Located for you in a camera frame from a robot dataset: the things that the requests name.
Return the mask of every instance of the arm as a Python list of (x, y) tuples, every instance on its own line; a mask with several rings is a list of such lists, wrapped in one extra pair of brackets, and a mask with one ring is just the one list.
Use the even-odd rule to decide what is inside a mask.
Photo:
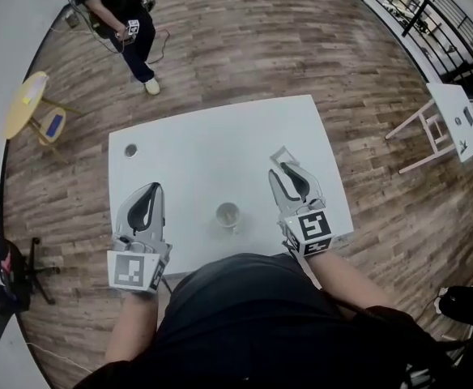
[(333, 297), (362, 309), (393, 307), (383, 289), (340, 256), (324, 252), (308, 257), (307, 263), (322, 288)]
[(105, 353), (108, 363), (132, 360), (150, 345), (157, 328), (158, 301), (157, 295), (127, 295)]
[(85, 4), (120, 36), (124, 36), (126, 29), (125, 24), (116, 19), (116, 16), (113, 15), (112, 11), (103, 5), (101, 0), (86, 0)]

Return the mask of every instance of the black jeans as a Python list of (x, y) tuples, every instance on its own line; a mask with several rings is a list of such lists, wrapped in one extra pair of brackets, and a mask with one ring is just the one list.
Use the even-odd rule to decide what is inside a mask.
[(145, 61), (150, 53), (152, 43), (154, 43), (156, 29), (152, 23), (152, 17), (143, 9), (130, 20), (139, 20), (139, 32), (133, 43), (123, 47), (123, 44), (116, 38), (115, 31), (112, 29), (109, 29), (109, 39), (118, 52), (123, 50), (121, 55), (136, 79), (139, 82), (145, 83), (154, 77), (154, 71), (148, 67)]

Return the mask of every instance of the white sneaker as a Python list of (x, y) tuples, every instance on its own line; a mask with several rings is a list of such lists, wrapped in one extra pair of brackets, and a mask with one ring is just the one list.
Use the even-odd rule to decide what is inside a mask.
[(152, 78), (148, 82), (145, 82), (145, 88), (150, 95), (157, 95), (161, 92), (161, 88), (159, 87), (156, 78)]
[(435, 310), (437, 311), (437, 314), (441, 314), (441, 310), (440, 310), (440, 300), (441, 300), (441, 297), (438, 297), (437, 299), (435, 299), (433, 305), (434, 305), (434, 308)]

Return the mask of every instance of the table leg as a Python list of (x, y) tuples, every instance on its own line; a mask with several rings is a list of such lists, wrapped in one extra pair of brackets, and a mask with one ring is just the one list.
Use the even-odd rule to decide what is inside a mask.
[(408, 165), (407, 167), (404, 167), (402, 170), (399, 170), (398, 173), (402, 174), (402, 173), (408, 172), (409, 170), (416, 169), (417, 167), (420, 167), (421, 165), (425, 165), (431, 160), (437, 159), (438, 157), (442, 157), (448, 152), (452, 152), (454, 149), (455, 149), (454, 144), (451, 144), (448, 147), (444, 148), (443, 150), (433, 153), (429, 157), (425, 157), (424, 159), (417, 161), (416, 163), (413, 163), (412, 165)]
[(436, 154), (438, 153), (438, 148), (437, 145), (434, 141), (433, 135), (431, 134), (431, 130), (428, 127), (427, 122), (425, 121), (424, 115), (419, 115), (418, 118), (420, 118), (420, 121), (422, 122), (422, 127), (424, 128), (425, 134), (428, 136), (429, 144), (431, 144), (431, 147), (433, 148), (433, 152)]
[(77, 109), (71, 108), (70, 106), (67, 106), (66, 104), (61, 104), (60, 102), (50, 100), (49, 98), (46, 98), (45, 96), (43, 96), (40, 100), (42, 100), (46, 104), (52, 105), (53, 107), (59, 107), (59, 108), (64, 109), (65, 111), (76, 113), (78, 115), (83, 115), (83, 112), (78, 111)]
[(388, 135), (385, 137), (386, 139), (390, 139), (393, 137), (395, 134), (397, 134), (402, 128), (407, 126), (411, 121), (413, 121), (415, 118), (417, 118), (420, 114), (422, 114), (427, 108), (429, 108), (431, 105), (434, 104), (434, 100), (431, 99), (426, 105), (424, 105), (422, 108), (420, 108), (418, 111), (416, 111), (413, 115), (411, 115), (406, 121), (404, 121), (402, 124), (400, 124), (397, 128), (395, 128), (393, 131), (388, 133)]
[(31, 117), (28, 121), (28, 125), (35, 135), (44, 141), (45, 146), (49, 148), (62, 163), (65, 163), (66, 165), (69, 164), (69, 161), (53, 145), (51, 145), (47, 138), (40, 132), (40, 123), (35, 118)]

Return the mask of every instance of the person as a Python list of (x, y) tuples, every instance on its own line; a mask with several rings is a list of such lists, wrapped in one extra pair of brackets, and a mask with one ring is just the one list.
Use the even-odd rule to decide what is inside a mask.
[[(85, 4), (95, 16), (110, 41), (125, 59), (135, 78), (144, 84), (148, 93), (157, 95), (160, 86), (147, 58), (156, 36), (152, 18), (141, 0), (75, 0)], [(133, 43), (124, 45), (129, 20), (139, 21), (139, 32)]]
[(425, 361), (436, 342), (337, 254), (307, 261), (322, 290), (289, 254), (208, 263), (173, 290), (159, 328), (157, 298), (129, 293), (107, 364), (75, 388), (247, 381), (400, 388), (415, 365), (412, 348), (401, 346), (418, 340), (424, 350), (415, 359)]

